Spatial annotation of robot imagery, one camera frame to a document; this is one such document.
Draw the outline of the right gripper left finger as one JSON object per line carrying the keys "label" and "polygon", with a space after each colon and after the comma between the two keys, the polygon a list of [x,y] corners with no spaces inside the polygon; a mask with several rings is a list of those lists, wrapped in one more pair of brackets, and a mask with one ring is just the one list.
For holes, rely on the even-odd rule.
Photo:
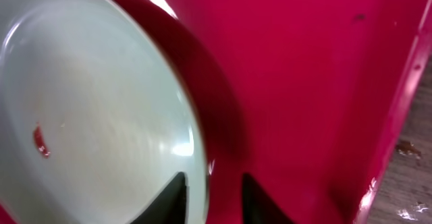
{"label": "right gripper left finger", "polygon": [[185,224],[186,207],[186,175],[178,172],[131,224]]}

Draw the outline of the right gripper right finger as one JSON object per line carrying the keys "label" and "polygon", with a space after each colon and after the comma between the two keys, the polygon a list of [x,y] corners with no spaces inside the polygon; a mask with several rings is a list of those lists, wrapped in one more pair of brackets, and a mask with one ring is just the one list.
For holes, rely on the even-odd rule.
{"label": "right gripper right finger", "polygon": [[249,173],[242,176],[243,224],[294,224]]}

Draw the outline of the white plate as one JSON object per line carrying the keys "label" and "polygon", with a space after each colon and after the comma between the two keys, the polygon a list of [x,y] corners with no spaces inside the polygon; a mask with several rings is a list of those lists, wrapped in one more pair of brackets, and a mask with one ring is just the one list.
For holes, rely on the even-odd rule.
{"label": "white plate", "polygon": [[112,0],[1,0],[1,206],[16,223],[131,223],[178,172],[209,174],[177,72]]}

